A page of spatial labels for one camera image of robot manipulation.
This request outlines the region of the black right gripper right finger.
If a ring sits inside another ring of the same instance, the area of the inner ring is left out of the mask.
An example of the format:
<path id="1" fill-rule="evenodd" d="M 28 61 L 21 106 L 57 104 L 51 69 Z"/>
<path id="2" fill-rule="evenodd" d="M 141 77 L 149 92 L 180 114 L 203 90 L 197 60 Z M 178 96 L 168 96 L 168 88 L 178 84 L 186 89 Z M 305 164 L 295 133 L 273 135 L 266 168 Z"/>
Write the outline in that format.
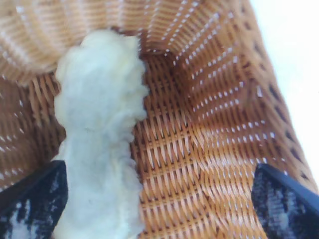
<path id="1" fill-rule="evenodd" d="M 267 238 L 319 237 L 319 196 L 270 164 L 256 166 L 251 199 Z"/>

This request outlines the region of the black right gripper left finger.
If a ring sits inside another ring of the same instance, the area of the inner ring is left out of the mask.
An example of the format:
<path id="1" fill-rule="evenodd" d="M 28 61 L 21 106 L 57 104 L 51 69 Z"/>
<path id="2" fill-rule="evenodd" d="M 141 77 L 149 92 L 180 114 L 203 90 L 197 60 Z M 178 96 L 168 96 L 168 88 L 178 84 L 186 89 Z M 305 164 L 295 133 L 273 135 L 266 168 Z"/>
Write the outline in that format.
<path id="1" fill-rule="evenodd" d="M 50 239 L 68 200 L 64 161 L 51 161 L 0 193 L 2 239 Z"/>

